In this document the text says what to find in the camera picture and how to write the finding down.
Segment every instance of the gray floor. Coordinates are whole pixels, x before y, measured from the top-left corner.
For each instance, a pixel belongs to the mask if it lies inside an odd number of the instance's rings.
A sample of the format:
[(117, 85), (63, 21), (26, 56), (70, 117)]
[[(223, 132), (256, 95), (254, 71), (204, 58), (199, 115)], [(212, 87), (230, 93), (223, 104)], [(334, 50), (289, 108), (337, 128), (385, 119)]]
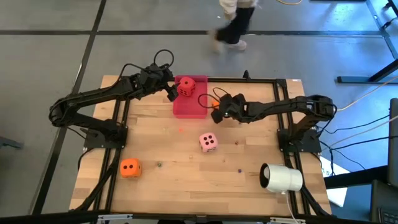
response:
[[(382, 22), (394, 17), (391, 10), (381, 9), (386, 1), (374, 0), (373, 3)], [(99, 4), (100, 0), (1, 1), (0, 30), (90, 30)], [(373, 15), (363, 2), (304, 0), (298, 6), (285, 6), (277, 1), (261, 1), (259, 5), (252, 20), (252, 30), (377, 30)], [(207, 30), (224, 23), (217, 1), (108, 0), (99, 29)], [(388, 32), (393, 43), (398, 44), (397, 21)], [(249, 70), (252, 77), (299, 78), (307, 95), (329, 96), (341, 108), (375, 86), (338, 85), (335, 83), (337, 76), (370, 76), (393, 61), (384, 39), (376, 36), (248, 35), (243, 39), (248, 42), (245, 52), (225, 49), (223, 54), (214, 55), (208, 48), (208, 37), (204, 35), (97, 36), (80, 90), (98, 88), (103, 75), (118, 74), (125, 63), (146, 66), (156, 51), (166, 48), (175, 54), (171, 68), (175, 75), (241, 77), (244, 70)], [(0, 136), (25, 144), (19, 151), (10, 147), (0, 150), (2, 217), (29, 212), (56, 132), (47, 119), (48, 108), (56, 99), (70, 93), (87, 40), (87, 35), (0, 35)], [(160, 57), (159, 61), (168, 62), (168, 59)], [(384, 116), (388, 114), (389, 99), (397, 96), (396, 86), (385, 86), (338, 113), (328, 130), (356, 126)], [(82, 112), (92, 114), (93, 107)], [(333, 143), (353, 133), (325, 133), (322, 140)], [(383, 126), (345, 143), (386, 135), (387, 126)], [(82, 145), (78, 136), (67, 132), (45, 213), (67, 211)], [(367, 168), (387, 164), (387, 141), (341, 151)], [(335, 162), (351, 171), (361, 169), (338, 154)], [(366, 220), (369, 201), (369, 187), (349, 189), (345, 207), (333, 207), (333, 213), (341, 218)]]

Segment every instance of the black pants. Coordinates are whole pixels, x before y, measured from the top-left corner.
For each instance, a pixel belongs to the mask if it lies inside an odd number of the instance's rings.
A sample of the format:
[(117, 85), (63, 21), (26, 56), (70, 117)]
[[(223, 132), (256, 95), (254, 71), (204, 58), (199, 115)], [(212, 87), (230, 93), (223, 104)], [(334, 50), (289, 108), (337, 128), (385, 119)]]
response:
[(254, 8), (237, 8), (236, 17), (224, 28), (217, 30), (216, 39), (227, 44), (237, 44), (241, 35), (248, 31)]

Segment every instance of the wooden table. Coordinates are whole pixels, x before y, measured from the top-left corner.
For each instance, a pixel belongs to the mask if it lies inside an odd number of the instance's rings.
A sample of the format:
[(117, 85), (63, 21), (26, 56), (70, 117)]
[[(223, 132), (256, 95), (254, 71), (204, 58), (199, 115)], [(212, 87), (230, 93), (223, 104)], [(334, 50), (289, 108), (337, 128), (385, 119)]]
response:
[[(104, 76), (101, 87), (110, 86), (116, 77)], [(287, 80), (287, 84), (289, 97), (304, 94), (300, 80)], [(243, 93), (248, 101), (274, 101), (271, 84), (209, 83), (208, 92), (216, 86), (232, 95)], [(98, 104), (94, 117), (111, 118), (113, 109), (114, 101)], [(293, 113), (293, 117), (298, 122), (303, 114)], [(276, 115), (251, 124), (232, 119), (215, 124), (210, 111), (206, 119), (177, 119), (172, 103), (162, 91), (141, 101), (132, 100), (127, 125), (127, 144), (120, 160), (140, 159), (142, 175), (123, 179), (118, 174), (112, 212), (290, 215), (285, 195), (271, 193), (259, 183), (263, 163), (283, 164)], [(215, 133), (219, 146), (204, 154), (198, 137), (206, 132)], [(103, 155), (104, 149), (94, 149), (82, 159), (70, 208), (79, 206), (97, 184)], [(301, 158), (307, 188), (323, 209), (331, 212), (319, 161), (309, 153), (301, 153)], [(104, 208), (107, 192), (106, 185), (100, 208)], [(303, 213), (300, 194), (296, 196), (298, 210)]]

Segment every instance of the sneaker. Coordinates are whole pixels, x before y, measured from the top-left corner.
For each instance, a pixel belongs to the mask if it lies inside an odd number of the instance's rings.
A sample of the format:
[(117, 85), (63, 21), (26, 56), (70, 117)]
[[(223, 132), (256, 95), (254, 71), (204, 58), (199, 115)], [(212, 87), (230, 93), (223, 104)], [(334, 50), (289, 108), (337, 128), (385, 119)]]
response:
[(221, 42), (216, 40), (216, 31), (215, 30), (209, 30), (207, 34), (210, 36), (211, 40), (211, 48), (213, 49), (214, 53), (221, 53), (220, 45)]
[(248, 44), (243, 40), (239, 40), (239, 42), (236, 44), (227, 44), (229, 48), (236, 50), (245, 50), (247, 45)]

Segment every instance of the translucent red container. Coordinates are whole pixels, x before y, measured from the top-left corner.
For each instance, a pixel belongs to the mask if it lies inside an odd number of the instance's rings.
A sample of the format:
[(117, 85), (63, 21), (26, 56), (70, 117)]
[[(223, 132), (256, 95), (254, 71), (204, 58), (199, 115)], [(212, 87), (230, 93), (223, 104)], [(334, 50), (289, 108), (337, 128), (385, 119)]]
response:
[[(173, 114), (176, 118), (185, 119), (204, 119), (207, 116), (207, 108), (199, 105), (198, 97), (207, 93), (206, 75), (177, 75), (175, 83), (179, 83), (181, 78), (189, 77), (196, 82), (195, 91), (190, 97), (179, 95), (173, 102)], [(200, 103), (207, 106), (207, 96), (200, 97)]]

